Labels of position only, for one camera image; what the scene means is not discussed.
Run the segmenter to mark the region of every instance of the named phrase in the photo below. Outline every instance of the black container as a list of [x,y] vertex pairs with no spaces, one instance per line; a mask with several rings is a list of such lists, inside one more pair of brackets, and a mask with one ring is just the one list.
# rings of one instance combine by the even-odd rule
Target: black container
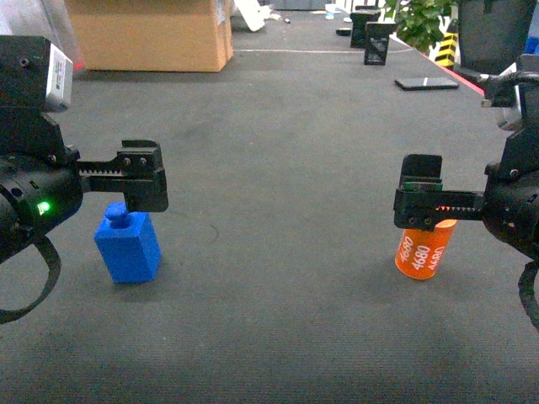
[[365,29],[367,22],[376,22],[380,18],[380,10],[359,9],[350,14],[352,19],[352,48],[365,48]]
[[366,65],[384,66],[387,58],[387,48],[389,46],[389,35],[391,35],[397,25],[394,23],[366,23]]

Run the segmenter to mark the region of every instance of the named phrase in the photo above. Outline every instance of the black smartphone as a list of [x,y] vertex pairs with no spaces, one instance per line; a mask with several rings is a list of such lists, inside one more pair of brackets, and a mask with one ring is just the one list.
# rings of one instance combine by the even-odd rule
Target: black smartphone
[[458,82],[454,82],[447,77],[402,78],[396,79],[395,84],[404,91],[446,90],[458,88]]

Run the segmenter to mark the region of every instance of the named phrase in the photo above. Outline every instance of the white object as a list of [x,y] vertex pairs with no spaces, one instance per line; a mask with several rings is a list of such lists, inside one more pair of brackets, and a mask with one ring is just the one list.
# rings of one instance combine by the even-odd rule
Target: white object
[[73,63],[61,50],[51,44],[45,94],[46,112],[62,112],[69,108],[72,80]]
[[335,19],[335,4],[326,4],[326,19]]
[[257,0],[234,0],[234,2],[251,31],[258,31],[264,27],[264,11]]

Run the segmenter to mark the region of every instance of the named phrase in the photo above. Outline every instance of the red edge strip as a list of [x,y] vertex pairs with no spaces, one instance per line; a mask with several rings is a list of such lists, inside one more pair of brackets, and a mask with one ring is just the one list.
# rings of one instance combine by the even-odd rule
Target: red edge strip
[[431,61],[432,63],[434,63],[435,65],[437,65],[440,69],[442,69],[444,72],[448,73],[448,74],[451,74],[455,79],[457,79],[459,82],[461,82],[462,84],[464,84],[465,86],[468,86],[469,88],[471,88],[473,91],[475,91],[476,93],[480,94],[480,95],[485,95],[485,92],[483,91],[482,88],[479,88],[478,86],[476,86],[475,84],[473,84],[472,82],[469,82],[468,80],[466,80],[465,78],[463,77],[460,77],[458,74],[456,74],[454,71],[452,70],[449,70],[447,67],[443,67],[441,65],[439,65],[438,63],[432,61],[431,59],[429,59],[429,61]]

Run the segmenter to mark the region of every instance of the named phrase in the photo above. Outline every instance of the blue knob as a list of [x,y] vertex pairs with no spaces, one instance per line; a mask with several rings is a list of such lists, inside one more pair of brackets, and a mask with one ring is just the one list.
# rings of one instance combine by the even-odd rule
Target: blue knob
[[129,212],[123,202],[110,204],[104,212],[104,217],[110,220],[112,229],[126,229],[131,223]]

